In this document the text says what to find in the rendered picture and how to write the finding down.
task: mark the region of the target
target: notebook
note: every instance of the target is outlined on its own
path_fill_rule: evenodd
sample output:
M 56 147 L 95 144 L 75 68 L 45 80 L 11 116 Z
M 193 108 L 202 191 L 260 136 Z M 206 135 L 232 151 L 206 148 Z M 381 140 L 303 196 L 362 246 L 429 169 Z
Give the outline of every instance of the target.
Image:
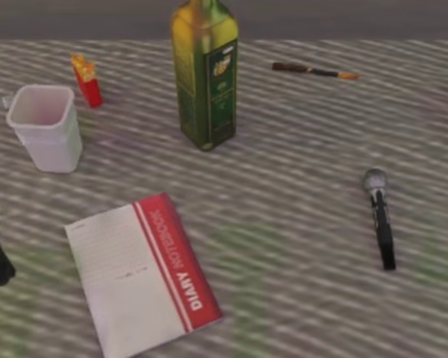
M 105 358 L 127 358 L 222 313 L 167 194 L 65 227 Z

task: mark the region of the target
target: table surface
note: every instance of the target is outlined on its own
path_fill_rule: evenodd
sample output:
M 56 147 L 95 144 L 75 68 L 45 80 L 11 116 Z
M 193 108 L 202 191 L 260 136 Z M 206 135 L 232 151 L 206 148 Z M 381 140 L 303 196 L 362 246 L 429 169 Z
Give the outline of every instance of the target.
M 69 53 L 98 63 L 105 104 L 77 95 L 76 172 L 37 171 L 1 97 L 77 93 Z M 270 71 L 274 60 L 359 81 Z M 448 358 L 448 41 L 247 41 L 238 135 L 211 153 L 178 128 L 170 44 L 0 41 L 0 358 L 100 357 L 63 226 L 168 192 L 225 320 L 152 358 Z M 361 177 L 389 177 L 398 269 L 381 269 Z

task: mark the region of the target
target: olive oil bottle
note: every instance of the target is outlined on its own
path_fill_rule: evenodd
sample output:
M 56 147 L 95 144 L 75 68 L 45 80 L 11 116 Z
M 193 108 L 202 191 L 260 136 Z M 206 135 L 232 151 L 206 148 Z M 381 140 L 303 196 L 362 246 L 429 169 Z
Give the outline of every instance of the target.
M 210 151 L 236 133 L 237 22 L 220 0 L 188 0 L 171 32 L 181 130 Z

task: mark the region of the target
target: text diary notebook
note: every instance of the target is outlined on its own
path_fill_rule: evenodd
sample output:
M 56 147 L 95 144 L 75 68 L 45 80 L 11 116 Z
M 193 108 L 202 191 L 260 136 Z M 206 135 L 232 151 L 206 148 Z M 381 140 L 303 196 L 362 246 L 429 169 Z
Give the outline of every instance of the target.
M 65 227 L 105 358 L 222 318 L 167 194 Z

